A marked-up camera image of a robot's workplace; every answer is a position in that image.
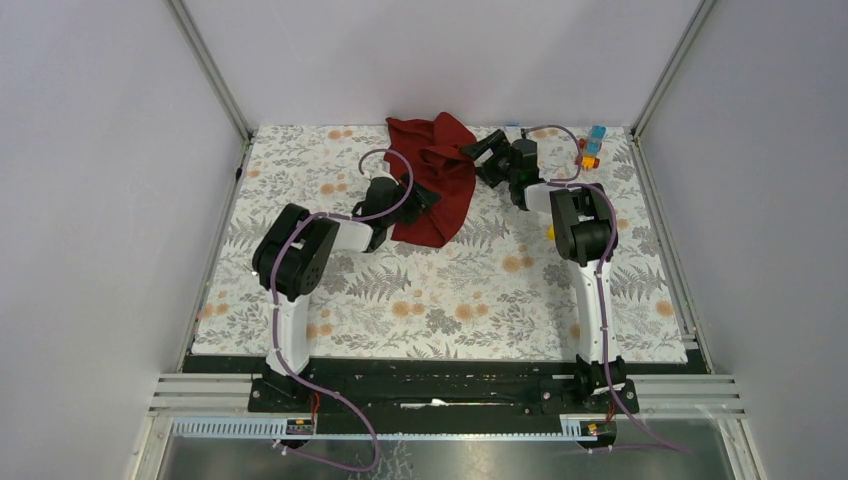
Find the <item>metal floor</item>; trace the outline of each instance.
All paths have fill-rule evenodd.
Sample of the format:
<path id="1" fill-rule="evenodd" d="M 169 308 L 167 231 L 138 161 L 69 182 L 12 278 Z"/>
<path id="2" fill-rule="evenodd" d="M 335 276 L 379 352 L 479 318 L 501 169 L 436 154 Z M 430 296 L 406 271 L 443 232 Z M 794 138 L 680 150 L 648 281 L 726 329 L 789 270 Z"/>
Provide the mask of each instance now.
<path id="1" fill-rule="evenodd" d="M 617 445 L 644 443 L 629 422 L 618 422 Z M 283 478 L 507 480 L 507 479 L 704 479 L 734 478 L 721 434 L 709 420 L 653 421 L 652 430 L 695 451 L 692 456 L 664 450 L 613 451 L 589 455 L 563 441 L 384 441 L 380 466 L 350 474 L 293 455 L 282 457 L 267 440 L 172 439 L 161 479 Z M 303 447 L 336 461 L 370 461 L 365 441 L 319 441 Z"/>

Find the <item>floral tablecloth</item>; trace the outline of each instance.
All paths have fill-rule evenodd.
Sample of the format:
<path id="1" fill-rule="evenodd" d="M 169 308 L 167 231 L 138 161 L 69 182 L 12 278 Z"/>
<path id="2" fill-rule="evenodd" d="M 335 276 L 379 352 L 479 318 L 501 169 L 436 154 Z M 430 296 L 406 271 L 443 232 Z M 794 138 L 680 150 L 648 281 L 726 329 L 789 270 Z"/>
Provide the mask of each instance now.
<path id="1" fill-rule="evenodd" d="M 479 139 L 494 128 L 470 130 Z M 580 180 L 602 183 L 618 214 L 611 281 L 621 350 L 632 362 L 685 362 L 624 130 L 607 132 L 600 168 Z M 565 135 L 533 137 L 545 178 L 574 171 L 576 150 Z M 270 300 L 251 274 L 253 250 L 287 203 L 349 213 L 368 187 L 356 169 L 360 155 L 388 144 L 384 126 L 259 130 L 198 312 L 193 353 L 266 353 Z M 368 162 L 376 168 L 380 159 Z M 550 217 L 514 207 L 505 184 L 478 181 L 464 226 L 442 249 L 389 240 L 372 254 L 333 254 L 309 307 L 313 355 L 572 361 L 581 333 L 575 293 L 549 226 Z"/>

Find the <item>red towel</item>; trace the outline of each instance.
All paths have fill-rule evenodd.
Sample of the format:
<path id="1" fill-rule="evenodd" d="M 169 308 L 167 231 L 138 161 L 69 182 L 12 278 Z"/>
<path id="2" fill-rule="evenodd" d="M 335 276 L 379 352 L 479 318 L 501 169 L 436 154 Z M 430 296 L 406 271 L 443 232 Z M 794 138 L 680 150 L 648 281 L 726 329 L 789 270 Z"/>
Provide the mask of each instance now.
<path id="1" fill-rule="evenodd" d="M 387 118 L 391 148 L 412 164 L 415 183 L 442 196 L 410 226 L 395 225 L 392 240 L 440 248 L 465 222 L 474 193 L 474 160 L 459 148 L 477 141 L 459 120 L 442 112 L 435 121 Z M 403 162 L 391 154 L 385 159 L 396 179 L 406 173 Z"/>

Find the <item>aluminum frame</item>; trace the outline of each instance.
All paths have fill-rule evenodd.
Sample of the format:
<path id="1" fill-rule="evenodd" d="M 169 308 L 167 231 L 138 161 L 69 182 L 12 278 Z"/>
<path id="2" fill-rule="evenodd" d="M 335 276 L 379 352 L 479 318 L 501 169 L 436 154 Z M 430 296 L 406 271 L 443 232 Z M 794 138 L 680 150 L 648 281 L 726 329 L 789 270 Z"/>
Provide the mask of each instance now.
<path id="1" fill-rule="evenodd" d="M 722 434 L 734 475 L 739 479 L 764 480 L 762 464 L 754 448 L 739 386 L 732 375 L 634 375 L 630 378 L 639 391 L 641 412 L 645 419 L 704 419 L 715 422 Z M 208 429 L 208 435 L 185 428 L 185 424 L 239 425 L 242 432 L 285 418 L 307 416 L 304 413 L 251 413 L 247 404 L 251 395 L 251 375 L 248 374 L 164 374 L 148 413 L 149 433 L 144 448 L 138 454 L 137 480 L 154 480 L 165 460 L 167 446 L 174 435 L 191 431 L 200 438 L 232 438 L 233 430 Z M 573 441 L 575 421 L 597 419 L 597 416 L 561 415 L 562 435 L 379 435 L 386 440 L 431 441 Z M 626 418 L 619 415 L 620 421 Z M 322 437 L 369 440 L 367 435 Z M 253 438 L 249 434 L 244 438 Z"/>
<path id="2" fill-rule="evenodd" d="M 239 163 L 236 168 L 233 169 L 233 181 L 230 184 L 229 188 L 226 191 L 226 206 L 224 210 L 221 212 L 221 217 L 218 219 L 218 227 L 215 230 L 214 243 L 212 249 L 209 252 L 209 257 L 206 259 L 206 266 L 204 267 L 204 273 L 202 277 L 202 281 L 200 283 L 200 288 L 197 292 L 197 297 L 195 297 L 194 301 L 194 310 L 193 314 L 196 315 L 197 312 L 200 311 L 203 304 L 206 302 L 206 295 L 209 293 L 209 282 L 212 280 L 212 276 L 215 274 L 215 269 L 218 265 L 218 255 L 221 254 L 221 248 L 224 246 L 225 235 L 227 233 L 227 226 L 230 223 L 230 218 L 233 215 L 233 210 L 236 207 L 236 194 L 238 193 L 238 189 L 241 186 L 241 182 L 244 181 L 244 176 L 238 176 L 237 172 L 244 169 L 247 161 L 250 159 L 251 153 L 253 153 L 253 142 L 254 139 L 246 141 L 244 144 L 244 151 L 241 159 L 239 159 Z M 197 331 L 197 317 L 194 316 L 189 322 L 188 328 L 186 329 L 186 333 L 183 336 L 183 340 L 181 343 L 181 348 L 179 352 L 177 352 L 177 358 L 171 363 L 173 367 L 171 368 L 173 371 L 179 371 L 182 369 L 183 361 L 185 360 L 185 354 L 191 348 L 191 343 L 194 341 L 194 334 Z"/>
<path id="3" fill-rule="evenodd" d="M 639 116 L 636 117 L 636 122 L 633 124 L 633 135 L 635 137 L 638 138 L 645 133 L 645 129 L 648 127 L 654 112 L 656 112 L 657 106 L 663 96 L 665 96 L 665 92 L 668 90 L 669 85 L 671 85 L 672 80 L 674 80 L 674 77 L 677 75 L 677 70 L 680 68 L 681 63 L 692 48 L 695 38 L 697 38 L 698 34 L 701 32 L 701 28 L 704 26 L 704 23 L 706 23 L 707 18 L 709 18 L 716 3 L 718 3 L 718 0 L 701 0 L 701 3 L 695 10 L 695 13 L 692 15 L 692 19 L 686 26 L 683 36 L 680 37 L 677 47 L 675 47 L 674 52 L 671 54 L 671 58 L 668 60 L 668 63 L 663 69 L 659 81 L 657 81 L 654 90 L 648 97 L 648 102 L 645 104 L 645 107 L 642 109 Z"/>
<path id="4" fill-rule="evenodd" d="M 715 366 L 710 357 L 706 339 L 700 334 L 700 317 L 692 304 L 689 284 L 686 282 L 686 277 L 683 274 L 680 256 L 677 253 L 674 239 L 666 227 L 665 211 L 662 207 L 662 201 L 657 194 L 654 177 L 648 166 L 649 162 L 646 160 L 641 139 L 631 135 L 630 146 L 637 177 L 639 178 L 639 183 L 642 185 L 642 193 L 645 196 L 645 204 L 648 207 L 648 217 L 660 243 L 660 257 L 665 267 L 666 275 L 669 277 L 666 280 L 669 284 L 671 300 L 674 303 L 675 312 L 680 315 L 680 320 L 682 321 L 681 334 L 684 344 L 691 347 L 693 341 L 697 343 L 701 355 L 704 357 L 704 362 L 707 364 L 707 371 L 712 373 L 715 371 Z"/>
<path id="5" fill-rule="evenodd" d="M 245 120 L 238 102 L 233 97 L 233 93 L 227 86 L 227 82 L 224 81 L 224 76 L 218 69 L 218 65 L 212 59 L 209 47 L 203 41 L 203 37 L 200 35 L 200 31 L 198 31 L 197 25 L 194 23 L 194 19 L 191 17 L 191 13 L 185 6 L 185 3 L 183 0 L 165 0 L 165 4 L 168 6 L 168 10 L 171 11 L 171 15 L 174 17 L 174 21 L 177 23 L 180 31 L 182 31 L 186 44 L 191 48 L 191 52 L 200 64 L 200 69 L 203 70 L 203 74 L 209 81 L 210 88 L 215 92 L 218 101 L 221 102 L 221 106 L 230 119 L 230 123 L 233 124 L 233 128 L 235 128 L 243 141 L 249 141 L 253 136 L 250 126 L 247 120 Z"/>

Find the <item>gray wall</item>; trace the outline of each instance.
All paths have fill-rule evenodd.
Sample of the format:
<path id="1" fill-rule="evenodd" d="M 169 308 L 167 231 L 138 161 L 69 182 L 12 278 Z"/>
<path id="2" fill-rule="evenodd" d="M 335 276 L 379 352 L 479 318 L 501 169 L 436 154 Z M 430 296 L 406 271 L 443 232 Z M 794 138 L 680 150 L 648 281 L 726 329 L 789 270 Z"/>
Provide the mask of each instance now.
<path id="1" fill-rule="evenodd" d="M 188 0 L 247 120 L 629 125 L 698 0 Z"/>
<path id="2" fill-rule="evenodd" d="M 164 1 L 4 1 L 0 65 L 0 478 L 114 480 L 239 142 Z"/>
<path id="3" fill-rule="evenodd" d="M 848 4 L 720 2 L 645 136 L 770 478 L 844 478 Z"/>

